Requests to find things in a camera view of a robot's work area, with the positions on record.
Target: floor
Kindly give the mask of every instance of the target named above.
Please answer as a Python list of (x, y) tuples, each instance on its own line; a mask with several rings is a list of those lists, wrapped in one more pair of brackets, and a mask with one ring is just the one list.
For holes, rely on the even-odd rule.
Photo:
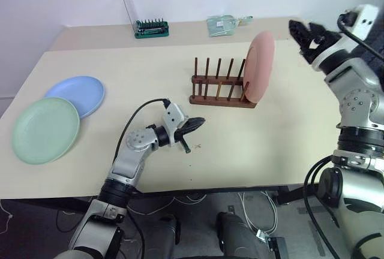
[[(130, 202), (131, 208), (148, 213), (164, 206), (172, 197), (142, 198)], [(0, 234), (0, 259), (51, 259), (66, 250), (70, 241), (70, 233), (60, 233), (56, 229), (56, 211), (43, 207), (30, 206), (12, 200), (2, 200), (3, 207), (14, 217), (9, 222), (8, 232)], [(315, 216), (323, 227), (325, 234), (332, 242), (340, 258), (349, 258), (338, 228), (329, 215), (315, 199), (310, 203), (314, 206)], [(264, 195), (258, 191), (245, 193), (245, 205), (250, 219), (260, 227), (268, 227), (273, 223), (273, 213)], [(199, 204), (183, 205), (174, 201), (169, 207), (151, 215), (135, 215), (137, 222), (146, 230), (165, 214), (175, 214), (181, 221), (181, 241), (175, 246), (175, 258), (197, 255), (222, 255), (216, 237), (216, 214), (228, 211), (233, 206), (235, 213), (244, 219), (244, 213), (238, 194), (235, 192), (208, 194)], [(274, 236), (284, 237), (290, 259), (296, 258), (332, 258), (326, 249), (304, 207), (304, 202), (296, 201), (289, 205), (278, 206), (278, 228)], [(80, 215), (59, 213), (58, 223), (62, 229), (70, 229), (81, 218)], [(7, 214), (0, 211), (0, 232), (5, 229)], [(121, 226), (127, 240), (121, 246), (126, 258), (137, 258), (140, 248), (138, 233), (130, 220), (126, 218)], [(260, 259), (275, 258), (266, 245), (257, 243)]]

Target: blue plate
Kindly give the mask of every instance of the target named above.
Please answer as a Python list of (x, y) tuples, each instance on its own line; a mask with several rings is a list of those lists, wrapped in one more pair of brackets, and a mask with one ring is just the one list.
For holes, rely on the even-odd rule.
[(54, 85), (45, 97), (60, 97), (75, 106), (80, 118), (92, 114), (104, 98), (104, 86), (90, 76), (76, 76)]

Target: wooden dish rack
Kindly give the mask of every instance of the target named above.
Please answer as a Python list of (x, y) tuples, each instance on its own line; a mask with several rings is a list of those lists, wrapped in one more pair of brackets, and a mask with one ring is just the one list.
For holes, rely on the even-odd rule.
[[(245, 65), (245, 59), (242, 60), (240, 72), (237, 77), (230, 76), (233, 65), (233, 58), (230, 60), (227, 76), (219, 76), (221, 58), (218, 60), (217, 70), (215, 76), (209, 76), (209, 58), (206, 59), (205, 75), (197, 75), (197, 57), (194, 59), (194, 75), (192, 76), (192, 95), (190, 96), (191, 104), (198, 105), (211, 105), (211, 106), (225, 106), (225, 107), (242, 107), (242, 108), (255, 108), (256, 103), (252, 103), (245, 97), (245, 92), (248, 89), (249, 82), (246, 82), (243, 88), (243, 77), (241, 76)], [(216, 96), (207, 96), (208, 86), (217, 85)], [(222, 85), (230, 85), (228, 96), (221, 97), (220, 89)], [(242, 88), (242, 93), (239, 98), (232, 97), (235, 86)]]

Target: table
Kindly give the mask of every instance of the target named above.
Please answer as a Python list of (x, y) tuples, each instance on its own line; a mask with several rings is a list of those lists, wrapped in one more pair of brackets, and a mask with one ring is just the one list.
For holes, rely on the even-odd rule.
[[(170, 98), (190, 117), (204, 117), (206, 123), (185, 136), (190, 154), (180, 146), (162, 147), (148, 158), (139, 191), (302, 183), (310, 166), (335, 149), (340, 115), (336, 98), (323, 82), (324, 75), (314, 72), (301, 58), (293, 40), (276, 41), (269, 88), (255, 109), (188, 102), (194, 57), (199, 58), (200, 73), (205, 70), (206, 58), (211, 58), (210, 74), (222, 58), (223, 75), (230, 58), (235, 58), (232, 72), (237, 74), (249, 43), (101, 46), (46, 52), (0, 119), (0, 198), (98, 194), (127, 119), (143, 102), (159, 97)], [(11, 130), (17, 116), (55, 83), (79, 75), (99, 78), (106, 96), (101, 107), (82, 120), (74, 146), (49, 164), (19, 161), (11, 150)], [(221, 92), (228, 90), (223, 86)], [(209, 93), (215, 94), (215, 88)], [(161, 104), (146, 107), (131, 129), (160, 124), (162, 112)]]

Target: black cable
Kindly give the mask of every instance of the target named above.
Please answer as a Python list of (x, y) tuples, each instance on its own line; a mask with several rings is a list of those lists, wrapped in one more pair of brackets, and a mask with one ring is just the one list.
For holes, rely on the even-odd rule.
[(157, 102), (157, 101), (162, 101), (164, 103), (164, 105), (166, 106), (166, 108), (168, 107), (168, 105), (170, 104), (170, 101), (166, 98), (159, 98), (159, 99), (153, 99), (153, 100), (149, 100), (147, 101), (146, 103), (142, 104), (138, 109), (136, 109), (136, 111), (132, 114), (130, 120), (128, 120), (127, 124), (125, 125), (124, 129), (122, 130), (121, 132), (121, 135), (120, 135), (120, 138), (119, 138), (119, 141), (118, 141), (118, 145), (116, 146), (116, 151), (115, 151), (115, 156), (113, 157), (113, 161), (115, 161), (116, 157), (118, 156), (119, 154), (119, 148), (120, 148), (120, 144), (121, 144), (121, 141), (122, 139), (124, 138), (124, 134), (126, 132), (126, 130), (128, 129), (128, 127), (130, 126), (133, 118), (137, 115), (137, 113), (146, 105), (150, 104), (150, 103), (153, 103), (153, 102)]
[(142, 240), (142, 255), (141, 255), (141, 259), (144, 259), (144, 253), (145, 253), (145, 240), (144, 240), (144, 235), (143, 235), (143, 231), (140, 229), (139, 225), (136, 223), (136, 220), (133, 218), (131, 212), (129, 210), (127, 210), (127, 214), (129, 216), (129, 218), (131, 219), (133, 225), (135, 226), (137, 232), (139, 232), (140, 234), (140, 238)]
[(127, 259), (127, 256), (125, 256), (124, 252), (122, 252), (120, 249), (119, 249), (119, 252), (120, 252), (121, 255), (124, 257), (124, 259)]
[(326, 236), (325, 236), (323, 230), (321, 229), (319, 223), (317, 223), (317, 220), (314, 217), (311, 206), (308, 202), (308, 181), (310, 179), (311, 174), (313, 173), (313, 171), (315, 171), (316, 168), (318, 168), (319, 166), (323, 167), (325, 164), (330, 162), (331, 159), (332, 159), (332, 155), (327, 156), (312, 166), (312, 168), (310, 169), (310, 171), (308, 172), (308, 174), (305, 177), (302, 193), (303, 193), (305, 208), (307, 209), (308, 215), (310, 216), (313, 225), (316, 227), (317, 232), (319, 233), (320, 237), (323, 239), (324, 244), (328, 247), (328, 249), (331, 252), (331, 254), (333, 255), (333, 257), (335, 259), (340, 259), (340, 257), (337, 255), (335, 249), (332, 247), (332, 245), (330, 244), (330, 242), (326, 238)]
[(370, 234), (368, 236), (365, 236), (364, 238), (360, 239), (355, 247), (352, 249), (352, 255), (351, 255), (351, 259), (359, 259), (361, 258), (361, 256), (359, 256), (359, 253), (360, 253), (360, 247), (362, 245), (364, 245), (365, 243), (367, 243), (368, 241), (370, 240), (373, 240), (373, 239), (376, 239), (376, 238), (379, 238), (381, 237), (382, 235), (380, 233), (374, 233), (374, 234)]
[(56, 213), (56, 228), (61, 232), (61, 233), (69, 233), (73, 230), (75, 230), (75, 228), (80, 224), (80, 222), (82, 221), (83, 218), (81, 218), (78, 223), (75, 224), (75, 226), (73, 226), (72, 228), (70, 228), (69, 230), (63, 230), (60, 228), (59, 226), (59, 212), (60, 210), (57, 211)]
[(321, 203), (321, 205), (328, 211), (328, 213), (330, 214), (332, 220), (336, 223), (336, 226), (338, 227), (338, 222), (337, 222), (337, 219), (333, 213), (333, 211), (331, 210), (331, 208), (329, 208), (329, 206), (327, 204), (325, 204), (323, 202), (323, 200), (317, 195), (317, 192), (315, 190), (315, 187), (314, 187), (314, 180), (318, 174), (318, 172), (323, 168), (324, 165), (320, 165), (318, 166), (318, 168), (316, 168), (316, 170), (314, 171), (313, 175), (312, 175), (312, 179), (311, 179), (311, 189), (312, 189), (312, 192), (313, 192), (313, 195), (317, 198), (317, 200)]
[(377, 52), (376, 50), (374, 50), (371, 46), (369, 46), (367, 43), (365, 43), (364, 41), (362, 41), (360, 38), (358, 38), (357, 36), (353, 35), (351, 32), (348, 31), (348, 29), (345, 27), (344, 23), (343, 23), (343, 19), (345, 17), (345, 14), (341, 14), (338, 19), (337, 19), (337, 26), (339, 27), (339, 29), (342, 31), (342, 33), (344, 33), (345, 35), (347, 35), (350, 39), (352, 39), (354, 42), (358, 43), (360, 46), (364, 47), (365, 49), (367, 49), (369, 52), (371, 52), (375, 57), (379, 58), (381, 61), (384, 62), (384, 57), (379, 53)]

